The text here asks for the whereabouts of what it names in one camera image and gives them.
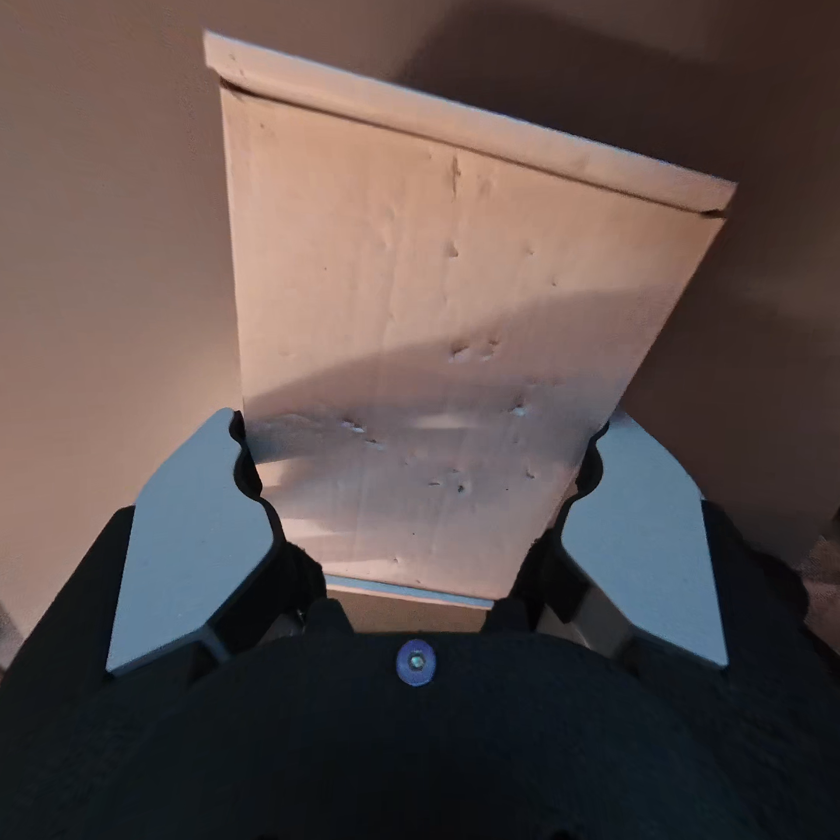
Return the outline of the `white cardboard mailer box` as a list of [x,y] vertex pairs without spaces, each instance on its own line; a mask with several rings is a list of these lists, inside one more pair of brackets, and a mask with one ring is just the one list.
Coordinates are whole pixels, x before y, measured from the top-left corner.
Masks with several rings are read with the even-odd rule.
[[326,574],[494,600],[735,182],[206,30],[245,426]]

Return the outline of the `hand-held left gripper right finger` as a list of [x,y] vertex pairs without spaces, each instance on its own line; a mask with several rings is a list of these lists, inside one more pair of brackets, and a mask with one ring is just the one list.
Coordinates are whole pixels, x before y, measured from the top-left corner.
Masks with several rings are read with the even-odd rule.
[[589,586],[570,623],[616,656],[633,638],[715,669],[729,665],[696,482],[625,412],[591,440],[589,483],[560,514],[560,549]]

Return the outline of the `grey desk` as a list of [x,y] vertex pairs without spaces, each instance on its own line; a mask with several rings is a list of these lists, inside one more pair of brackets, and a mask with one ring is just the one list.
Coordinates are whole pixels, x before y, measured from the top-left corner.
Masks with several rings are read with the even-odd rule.
[[838,508],[838,2],[2,2],[2,605],[239,396],[212,29],[739,183],[628,410],[761,547]]

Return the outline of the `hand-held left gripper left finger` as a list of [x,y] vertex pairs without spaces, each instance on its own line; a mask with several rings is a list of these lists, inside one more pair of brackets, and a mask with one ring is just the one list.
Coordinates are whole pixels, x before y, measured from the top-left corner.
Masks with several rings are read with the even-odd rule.
[[262,497],[241,412],[211,415],[152,475],[133,507],[106,671],[128,674],[190,644],[235,654],[222,623],[284,542]]

